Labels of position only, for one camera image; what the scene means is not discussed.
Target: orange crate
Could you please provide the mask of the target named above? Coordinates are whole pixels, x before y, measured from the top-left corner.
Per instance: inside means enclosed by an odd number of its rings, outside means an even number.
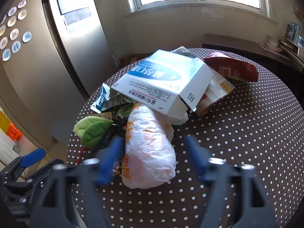
[[[22,137],[22,133],[13,125],[10,123],[10,127],[6,133],[13,141],[20,141]]]
[[[10,120],[4,115],[2,112],[0,112],[0,128],[4,131],[4,133],[7,133],[10,125]]]

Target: white plastic bag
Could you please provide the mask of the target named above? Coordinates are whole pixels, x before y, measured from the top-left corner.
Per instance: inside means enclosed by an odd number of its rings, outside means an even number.
[[[175,177],[174,129],[163,114],[136,103],[129,115],[122,165],[123,183],[147,189]]]
[[[172,125],[182,125],[188,121],[189,117],[188,117],[188,113],[185,113],[183,119],[177,119],[174,117],[169,117],[169,119]]]

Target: green fabric leaf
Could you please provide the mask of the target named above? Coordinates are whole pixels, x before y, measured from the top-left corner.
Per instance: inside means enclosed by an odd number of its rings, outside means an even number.
[[[106,118],[98,117],[98,116],[88,116],[81,119],[76,125],[74,126],[74,133],[82,139],[83,134],[85,133],[86,129],[94,124],[95,122],[106,122],[106,123],[113,123],[113,121],[108,120]]]
[[[98,141],[103,137],[109,129],[111,122],[95,122],[90,125],[82,136],[82,144],[86,147],[95,147]]]

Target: round magnet with chinese character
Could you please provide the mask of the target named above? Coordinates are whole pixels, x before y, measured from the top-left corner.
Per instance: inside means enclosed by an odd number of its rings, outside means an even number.
[[[26,4],[26,0],[22,0],[21,2],[19,2],[19,4],[18,4],[18,8],[22,8],[22,7],[24,7],[24,6],[25,6],[25,4]]]
[[[27,14],[26,9],[21,10],[18,14],[18,19],[23,20],[26,17],[26,14]]]
[[[8,26],[8,27],[12,27],[13,25],[15,25],[16,20],[17,20],[16,16],[13,16],[13,17],[10,18],[9,21],[7,22],[7,26]]]
[[[11,50],[10,49],[6,49],[5,51],[3,51],[3,53],[2,53],[2,60],[6,62],[10,58],[11,58]]]
[[[1,39],[0,41],[0,49],[3,50],[4,47],[7,45],[8,39],[7,37],[4,37],[3,39]]]
[[[5,32],[5,25],[0,26],[0,37],[3,35],[3,33]]]
[[[15,41],[12,45],[12,52],[17,53],[21,48],[21,43],[20,41]]]
[[[9,17],[13,16],[14,13],[16,13],[17,11],[17,8],[16,7],[12,7],[10,10],[9,10]]]
[[[6,20],[6,15],[4,15],[3,20],[1,21],[0,25],[2,25],[4,23],[4,21]]]
[[[10,33],[10,39],[15,40],[19,35],[19,30],[17,28],[13,29]]]
[[[32,39],[32,32],[30,31],[25,32],[22,36],[22,41],[25,43],[29,42],[31,39]]]

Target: snack wrapper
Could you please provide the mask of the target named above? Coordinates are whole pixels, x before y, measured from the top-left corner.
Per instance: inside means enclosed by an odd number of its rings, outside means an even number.
[[[220,52],[212,52],[204,58],[204,62],[220,75],[227,78],[246,82],[258,82],[259,80],[259,73],[253,64],[232,58]]]
[[[118,105],[134,103],[135,101],[121,93],[111,89],[105,83],[100,87],[100,92],[90,109],[100,114],[101,112]]]

